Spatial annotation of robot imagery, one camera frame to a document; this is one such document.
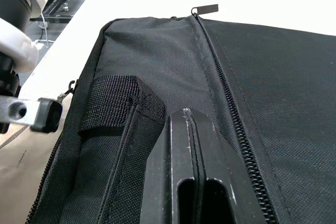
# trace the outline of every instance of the black nylon fabric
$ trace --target black nylon fabric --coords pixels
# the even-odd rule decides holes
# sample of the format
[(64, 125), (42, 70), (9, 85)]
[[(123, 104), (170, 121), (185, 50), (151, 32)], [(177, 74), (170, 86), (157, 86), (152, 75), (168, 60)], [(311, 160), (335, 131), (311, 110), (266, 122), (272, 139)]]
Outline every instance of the black nylon fabric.
[[(335, 37), (202, 22), (277, 221), (334, 223)], [(207, 114), (240, 154), (212, 53), (193, 16), (106, 25), (28, 223), (138, 223), (146, 157), (164, 119), (180, 108)]]
[(194, 28), (185, 19), (131, 18), (114, 23), (105, 32), (96, 78), (131, 75), (143, 80), (164, 102), (166, 119), (180, 108), (207, 114), (239, 153), (229, 108), (212, 76), (206, 76)]
[(79, 130), (123, 127), (131, 95), (139, 96), (139, 85), (135, 76), (105, 76), (96, 79), (92, 84)]
[(271, 197), (288, 216), (279, 215), (280, 222), (334, 223), (335, 37), (204, 23), (224, 71), (232, 75), (231, 85), (238, 87), (234, 94), (242, 96), (238, 108), (254, 139), (259, 168), (268, 177), (274, 174), (268, 186), (278, 187), (280, 195), (271, 190)]
[(251, 139), (247, 137), (246, 126), (244, 126), (244, 123), (240, 118), (241, 113), (239, 113), (239, 110), (237, 108), (237, 102), (233, 97), (233, 93), (235, 93), (236, 91), (233, 89), (232, 80), (228, 78), (227, 71), (225, 72), (223, 71), (223, 67), (221, 66), (221, 63), (218, 59), (218, 52), (216, 52), (216, 49), (214, 48), (213, 45), (214, 43), (210, 39), (211, 37), (214, 36), (211, 36), (209, 32), (205, 29), (203, 20), (200, 17), (196, 16), (195, 20), (197, 26), (201, 27), (201, 31), (199, 33), (203, 34), (207, 46), (211, 50), (210, 57), (207, 57), (207, 61), (209, 63), (210, 62), (214, 63), (213, 68), (216, 70), (217, 75), (216, 76), (214, 75), (215, 77), (213, 77), (213, 79), (218, 78), (221, 82), (222, 93), (224, 94), (226, 101), (229, 104), (230, 108), (229, 116), (232, 118), (232, 122), (234, 123), (235, 132), (239, 140), (239, 147), (242, 154), (241, 156), (245, 164), (245, 169), (249, 175), (252, 187), (255, 191), (258, 202), (263, 211), (265, 220), (268, 223), (277, 223), (278, 221), (277, 214), (275, 213), (273, 203), (269, 197), (268, 189), (264, 182), (264, 178), (262, 177), (262, 174), (256, 162), (255, 154), (251, 148), (250, 143)]
[[(164, 104), (134, 76), (93, 81), (104, 41), (102, 32), (79, 79), (54, 162), (46, 168), (37, 207), (33, 206), (27, 223), (98, 222), (111, 178), (118, 186), (117, 195), (126, 189), (141, 199), (145, 161), (162, 131)], [(130, 126), (125, 125), (127, 118)], [(121, 158), (140, 169), (134, 172), (125, 164), (124, 170)], [(118, 182), (113, 180), (116, 170), (120, 174)], [(109, 196), (112, 200), (108, 203), (112, 204), (114, 195)], [(118, 203), (129, 209), (124, 218), (127, 223), (139, 218), (139, 200), (122, 197)]]

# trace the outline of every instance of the white table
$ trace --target white table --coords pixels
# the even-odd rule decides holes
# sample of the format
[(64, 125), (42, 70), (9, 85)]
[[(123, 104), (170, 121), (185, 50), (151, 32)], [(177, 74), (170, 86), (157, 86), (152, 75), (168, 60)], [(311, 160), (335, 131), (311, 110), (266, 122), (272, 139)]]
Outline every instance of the white table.
[[(20, 97), (56, 98), (66, 91), (69, 81), (78, 79), (99, 30), (113, 19), (183, 17), (194, 6), (209, 4), (219, 4), (219, 12), (204, 18), (336, 35), (334, 0), (86, 0), (23, 85)], [(19, 129), (11, 125), (0, 144)], [(0, 223), (24, 222), (60, 130), (47, 136), (25, 130), (0, 150)]]

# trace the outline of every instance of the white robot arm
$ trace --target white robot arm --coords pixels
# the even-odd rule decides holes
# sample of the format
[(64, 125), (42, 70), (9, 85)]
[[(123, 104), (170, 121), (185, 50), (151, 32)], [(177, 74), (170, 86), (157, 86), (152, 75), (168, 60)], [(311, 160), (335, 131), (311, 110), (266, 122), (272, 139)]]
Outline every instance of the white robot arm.
[(0, 133), (10, 123), (29, 125), (33, 131), (54, 132), (62, 113), (58, 101), (19, 99), (18, 73), (36, 67), (38, 49), (25, 35), (31, 18), (41, 15), (48, 0), (0, 0)]

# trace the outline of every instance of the seam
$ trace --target seam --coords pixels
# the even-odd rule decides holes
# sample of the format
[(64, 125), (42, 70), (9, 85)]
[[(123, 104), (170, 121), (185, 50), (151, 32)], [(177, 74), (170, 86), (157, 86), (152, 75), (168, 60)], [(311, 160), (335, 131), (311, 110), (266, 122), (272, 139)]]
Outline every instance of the seam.
[[(145, 110), (146, 111), (148, 111), (149, 113), (151, 113), (151, 114), (153, 114), (153, 115), (156, 115), (158, 118), (161, 118), (159, 115), (159, 113), (156, 113), (157, 112), (157, 110), (159, 110), (159, 109), (152, 109), (152, 108), (150, 108), (150, 107), (148, 107), (148, 106), (145, 106), (144, 105), (144, 102), (133, 102), (133, 104), (134, 105), (139, 105), (139, 106), (141, 106), (141, 107), (143, 107), (143, 108), (145, 108)], [(120, 110), (120, 109), (122, 109), (123, 108), (123, 105), (119, 105), (119, 106), (116, 106), (115, 108), (114, 108), (114, 110), (115, 111), (118, 111), (118, 110)], [(143, 115), (144, 117), (146, 117), (146, 118), (149, 118), (150, 120), (152, 120), (152, 121), (154, 121), (154, 122), (157, 122), (158, 124), (160, 124), (160, 125), (162, 125), (162, 123), (160, 123), (158, 120), (156, 120), (155, 118), (153, 118), (153, 117), (151, 117), (151, 116), (148, 116), (148, 115)], [(88, 122), (86, 122), (84, 125), (82, 125), (82, 127), (80, 128), (80, 130), (79, 130), (79, 132), (81, 132), (81, 131), (85, 131), (85, 130), (90, 130), (90, 129), (93, 129), (93, 128), (95, 128), (95, 127), (113, 127), (112, 125), (111, 125), (111, 122), (108, 122), (108, 123), (96, 123), (97, 125), (94, 125), (94, 126), (88, 126), (88, 127), (85, 127), (86, 126), (86, 124), (88, 124)]]
[(199, 58), (201, 59), (201, 68), (202, 68), (202, 71), (203, 71), (203, 74), (204, 74), (204, 77), (205, 77), (206, 85), (207, 85), (208, 90), (209, 90), (209, 92), (210, 92), (212, 108), (213, 108), (213, 110), (214, 110), (214, 112), (215, 112), (215, 114), (216, 114), (216, 118), (217, 118), (217, 120), (218, 120), (219, 117), (218, 117), (217, 110), (215, 109), (215, 105), (214, 105), (214, 94), (213, 94), (213, 90), (212, 90), (212, 89), (210, 88), (210, 86), (209, 86), (209, 80), (208, 80), (208, 76), (207, 76), (206, 71), (205, 71), (204, 60), (203, 60), (203, 58), (202, 58), (202, 54), (201, 54), (201, 51), (200, 51), (200, 49), (199, 49), (199, 43), (197, 42), (197, 38), (195, 37), (195, 33), (194, 33), (193, 28), (190, 26), (190, 21), (189, 21), (189, 20), (186, 20), (186, 21), (187, 21), (188, 26), (189, 26), (189, 28), (190, 28), (190, 30), (191, 30), (191, 33), (193, 34), (194, 39), (195, 39), (195, 43), (196, 43), (196, 46), (197, 46), (198, 55), (199, 55)]
[(142, 101), (140, 103), (145, 104), (146, 99), (149, 98), (152, 94), (146, 95), (144, 98), (142, 98)]
[(159, 124), (159, 125), (164, 125), (163, 123), (158, 122), (157, 120), (151, 118), (150, 116), (148, 116), (148, 115), (144, 115), (144, 114), (143, 114), (142, 112), (140, 112), (140, 111), (136, 111), (136, 113), (141, 114), (144, 118), (148, 118), (148, 119), (150, 119), (151, 121), (153, 121), (153, 122), (155, 122), (155, 123), (157, 123), (157, 124)]
[[(213, 37), (215, 38), (215, 40), (217, 41), (217, 43), (220, 45), (220, 43), (219, 43), (219, 41), (217, 40), (216, 36), (213, 36)], [(229, 68), (230, 68), (230, 70), (231, 70), (231, 72), (232, 72), (232, 74), (233, 74), (233, 76), (234, 76), (234, 78), (235, 78), (235, 80), (236, 80), (237, 86), (238, 86), (238, 88), (239, 88), (239, 90), (240, 90), (240, 92), (241, 92), (241, 94), (242, 94), (243, 99), (244, 99), (244, 103), (245, 103), (245, 106), (246, 106), (246, 108), (247, 108), (247, 111), (248, 111), (249, 115), (251, 116), (253, 125), (254, 125), (254, 127), (256, 128), (257, 132), (258, 132), (258, 136), (259, 136), (259, 138), (260, 138), (260, 140), (261, 140), (261, 144), (263, 145), (264, 150), (266, 150), (265, 145), (264, 145), (264, 142), (262, 141), (261, 136), (260, 136), (259, 128), (257, 127), (257, 125), (256, 125), (256, 123), (255, 123), (255, 120), (254, 120), (254, 117), (252, 116), (252, 113), (251, 113), (251, 111), (250, 111), (250, 108), (249, 108), (248, 105), (247, 105), (247, 102), (246, 102), (244, 93), (243, 93), (243, 91), (242, 91), (242, 89), (241, 89), (241, 87), (240, 87), (240, 85), (239, 85), (239, 82), (238, 82), (238, 80), (237, 80), (236, 74), (234, 73), (234, 71), (233, 71), (233, 69), (232, 69), (232, 67), (231, 67), (231, 65), (230, 65), (230, 63), (229, 63), (229, 61), (228, 61), (228, 59), (226, 58), (226, 56), (225, 56), (225, 54), (224, 54), (224, 52), (223, 52), (221, 46), (219, 46), (219, 49), (220, 49), (220, 51), (222, 52), (223, 56), (225, 57), (225, 59), (226, 59), (226, 61), (227, 61), (227, 63), (228, 63), (228, 66), (229, 66)], [(265, 151), (265, 153), (266, 153), (266, 156), (267, 156), (268, 160), (270, 160), (267, 151)], [(275, 174), (273, 165), (272, 165), (272, 163), (271, 163), (270, 161), (269, 161), (269, 164), (270, 164), (270, 166), (271, 166), (272, 173), (273, 173), (274, 176), (275, 176), (276, 184), (277, 184), (277, 186), (278, 186), (278, 188), (279, 188), (280, 195), (281, 195), (281, 197), (282, 197), (282, 199), (283, 199), (283, 203), (284, 203), (284, 205), (285, 205), (285, 208), (286, 208), (286, 210), (287, 210), (287, 212), (288, 212), (289, 217), (291, 217), (291, 213), (290, 213), (290, 210), (289, 210), (289, 208), (288, 208), (288, 205), (287, 205), (287, 202), (286, 202), (286, 200), (285, 200), (285, 197), (284, 197), (284, 195), (283, 195), (282, 187), (281, 187), (280, 184), (279, 184), (278, 177), (277, 177), (277, 175)]]
[[(127, 129), (126, 129), (126, 125), (125, 125), (125, 127), (124, 127), (124, 129), (123, 129), (123, 132), (124, 132), (124, 131), (129, 131), (129, 130), (130, 130), (130, 127), (131, 127), (131, 125), (128, 125), (128, 127), (127, 127)], [(123, 144), (124, 144), (124, 143), (122, 143), (122, 141), (125, 142), (125, 139), (121, 139), (121, 141), (120, 141), (120, 145), (123, 145)], [(110, 191), (109, 191), (109, 188), (110, 188), (110, 186), (113, 184), (113, 183), (112, 183), (112, 182), (113, 182), (113, 177), (114, 177), (114, 175), (115, 175), (115, 173), (116, 173), (116, 171), (117, 171), (117, 168), (118, 168), (118, 159), (119, 159), (119, 158), (120, 158), (120, 154), (117, 152), (117, 155), (116, 155), (115, 160), (114, 160), (114, 161), (116, 162), (116, 168), (115, 168), (115, 170), (114, 170), (114, 173), (112, 173), (112, 171), (111, 171), (110, 176), (109, 176), (109, 179), (108, 179), (108, 181), (107, 181), (107, 184), (106, 184), (106, 190), (107, 190), (107, 191), (104, 192), (104, 195), (103, 195), (103, 197), (102, 197), (101, 207), (100, 207), (99, 212), (98, 212), (98, 217), (97, 217), (97, 222), (96, 222), (96, 223), (99, 223), (100, 220), (101, 220), (101, 218), (102, 218), (106, 200), (109, 198), (109, 192), (110, 192)]]
[(97, 59), (96, 67), (94, 68), (93, 78), (92, 78), (91, 83), (92, 83), (93, 80), (96, 78), (96, 72), (97, 72), (97, 67), (98, 67), (98, 64), (99, 64), (100, 57), (101, 57), (101, 51), (102, 51), (102, 49), (103, 49), (103, 47), (104, 47), (104, 45), (105, 45), (105, 42), (106, 42), (105, 32), (106, 32), (106, 30), (109, 29), (109, 27), (110, 27), (114, 22), (116, 22), (116, 21), (118, 21), (118, 19), (115, 19), (115, 20), (113, 20), (113, 21), (111, 21), (111, 22), (108, 22), (108, 23), (105, 25), (106, 28), (105, 28), (104, 31), (102, 31), (102, 33), (101, 33), (103, 42), (102, 42), (102, 45), (101, 45), (101, 47), (100, 47), (100, 55), (99, 55), (99, 57), (98, 57), (98, 59)]
[(196, 195), (196, 209), (197, 209), (198, 208), (198, 200), (199, 200), (199, 196), (200, 196), (200, 192), (201, 192), (201, 187), (199, 185), (200, 184), (200, 177), (199, 177), (200, 166), (198, 165), (198, 157), (197, 157), (197, 151), (196, 151), (196, 144), (195, 144), (194, 130), (193, 130), (192, 122), (189, 118), (187, 120), (189, 121), (189, 126), (190, 126), (190, 129), (191, 129), (191, 137), (193, 139), (193, 147), (194, 147), (195, 159), (196, 159), (197, 181), (198, 181), (198, 188), (197, 188), (197, 195)]
[[(133, 130), (133, 132), (132, 132), (132, 134), (131, 134), (131, 136), (130, 136), (130, 138), (131, 138), (132, 140), (130, 141), (129, 146), (127, 147), (127, 152), (126, 152), (126, 155), (125, 155), (125, 159), (124, 159), (124, 162), (123, 162), (122, 167), (121, 167), (121, 174), (120, 174), (120, 176), (119, 176), (119, 178), (118, 178), (118, 181), (117, 181), (117, 189), (116, 189), (116, 191), (115, 191), (115, 194), (113, 195), (113, 201), (114, 201), (116, 195), (118, 194), (118, 191), (119, 191), (119, 188), (120, 188), (120, 180), (121, 180), (122, 175), (123, 175), (123, 173), (124, 173), (125, 160), (128, 158), (129, 151), (130, 151), (131, 146), (132, 146), (132, 143), (133, 143), (133, 137), (134, 137), (136, 131), (138, 130), (138, 125), (139, 125), (139, 121), (140, 121), (140, 120), (141, 120), (141, 117), (137, 119), (137, 121), (136, 121), (136, 123), (135, 123), (134, 130)], [(109, 209), (108, 209), (108, 213), (109, 213), (109, 215), (108, 215), (108, 223), (110, 222), (110, 217), (111, 217), (111, 212), (112, 212), (113, 206), (114, 206), (114, 202), (112, 203), (112, 205), (111, 205), (111, 206), (109, 207)]]

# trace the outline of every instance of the white cable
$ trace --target white cable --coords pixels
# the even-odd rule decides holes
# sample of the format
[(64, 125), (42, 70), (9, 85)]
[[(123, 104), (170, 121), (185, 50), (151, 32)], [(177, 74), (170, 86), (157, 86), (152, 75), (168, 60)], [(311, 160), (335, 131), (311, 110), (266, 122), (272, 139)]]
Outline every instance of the white cable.
[(41, 17), (42, 17), (42, 19), (43, 19), (44, 31), (46, 32), (47, 45), (48, 45), (48, 47), (50, 47), (50, 46), (49, 46), (49, 40), (48, 40), (48, 33), (47, 33), (47, 25), (46, 25), (46, 21), (45, 21), (45, 19), (44, 19), (43, 13), (41, 13)]

